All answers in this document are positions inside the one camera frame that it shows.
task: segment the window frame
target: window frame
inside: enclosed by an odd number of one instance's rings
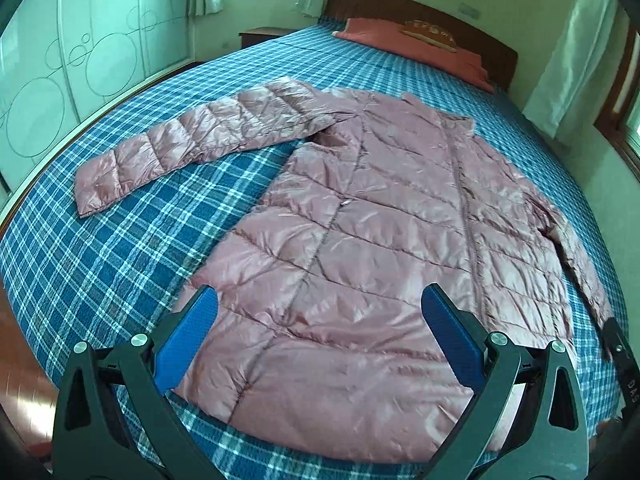
[[[631,111],[635,99],[640,98],[640,38],[637,40],[639,31],[629,25],[628,34],[620,66],[616,73],[609,95],[595,121],[596,129],[609,141],[616,149],[620,157],[628,165],[636,178],[640,181],[640,139],[638,134],[632,132],[626,125],[626,120]],[[636,66],[631,73],[632,63],[636,58]],[[625,81],[631,77],[631,84],[628,85],[626,94]],[[619,110],[616,105],[622,99]]]

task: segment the window sill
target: window sill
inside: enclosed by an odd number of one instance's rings
[[[636,143],[629,139],[627,134],[617,131],[603,120],[596,121],[594,126],[614,147],[640,182],[640,146],[636,147]]]

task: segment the blue gripper pad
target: blue gripper pad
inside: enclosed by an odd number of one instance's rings
[[[438,285],[429,285],[422,292],[422,316],[429,325],[449,366],[463,386],[479,393],[484,387],[484,355],[473,336],[466,330],[452,309],[456,308]],[[477,320],[473,319],[486,334]]]
[[[161,395],[182,380],[198,348],[218,316],[218,294],[215,289],[199,289],[184,307],[187,310],[174,331],[156,354],[154,381]],[[181,313],[168,314],[180,316]]]

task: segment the silver screw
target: silver screw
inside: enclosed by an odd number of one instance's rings
[[[551,348],[553,348],[559,354],[566,350],[566,348],[564,347],[564,343],[558,340],[555,340],[551,343]]]
[[[494,332],[491,334],[491,341],[498,346],[505,346],[508,339],[502,332]]]
[[[146,334],[136,334],[131,338],[131,344],[133,346],[143,346],[147,341],[149,341],[149,338]]]
[[[79,341],[78,343],[76,343],[76,346],[74,346],[74,352],[76,354],[81,354],[86,350],[86,347],[87,344],[84,341]]]

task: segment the wall outlet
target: wall outlet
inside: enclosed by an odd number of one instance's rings
[[[473,20],[479,20],[480,16],[482,16],[482,12],[480,12],[478,9],[468,6],[467,4],[460,4],[458,10],[459,12],[462,12],[462,14],[470,17]]]

